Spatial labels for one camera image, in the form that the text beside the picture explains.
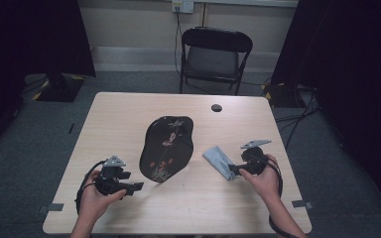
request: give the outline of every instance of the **wall outlet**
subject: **wall outlet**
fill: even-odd
[[[193,13],[193,2],[191,1],[172,1],[172,12]]]

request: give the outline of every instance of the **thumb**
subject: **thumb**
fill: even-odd
[[[124,197],[126,195],[126,189],[118,190],[115,193],[106,196],[107,201],[110,203],[120,200],[120,198]]]
[[[252,180],[252,175],[244,169],[239,170],[240,174],[248,181]]]

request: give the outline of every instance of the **gray carpet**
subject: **gray carpet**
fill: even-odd
[[[239,95],[262,95],[261,87],[253,84],[269,76],[246,73]],[[31,75],[26,81],[40,78]],[[186,85],[184,93],[233,93],[225,84],[192,84],[196,87]],[[179,81],[172,71],[98,72],[97,78],[86,79],[74,103],[34,101],[36,91],[23,94],[25,102],[18,117],[0,137],[0,237],[52,237],[43,232],[46,214],[38,210],[52,203],[97,92],[178,93]],[[273,108],[276,118],[302,112],[300,108]],[[284,128],[284,143],[292,130],[285,126],[291,122],[278,123]],[[363,169],[340,150],[333,130],[318,112],[301,121],[288,147],[302,196],[315,206],[309,210],[313,225],[309,236],[381,237],[381,194]]]

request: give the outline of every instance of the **light blue object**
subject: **light blue object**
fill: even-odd
[[[218,146],[206,150],[202,155],[225,179],[233,180],[236,177],[234,172],[231,172],[228,168],[228,165],[234,164]]]

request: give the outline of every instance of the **human hand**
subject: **human hand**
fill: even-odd
[[[265,156],[270,159],[268,160],[268,163],[276,168],[277,159],[268,154],[266,154]],[[239,171],[242,174],[242,176],[247,181],[249,181],[250,184],[252,184],[252,187],[262,197],[263,200],[277,198],[280,199],[280,194],[278,193],[279,180],[277,174],[270,166],[266,166],[264,171],[259,176],[251,175],[249,172],[243,169],[240,169]]]
[[[78,218],[70,234],[71,238],[89,237],[92,227],[107,207],[126,195],[126,190],[119,190],[111,195],[101,194],[94,185],[100,171],[93,171],[82,190]]]
[[[82,192],[78,217],[86,217],[87,219],[97,221],[111,203],[126,195],[125,189],[111,195],[101,194],[93,184],[99,173],[100,171],[93,171],[85,183],[86,188]]]

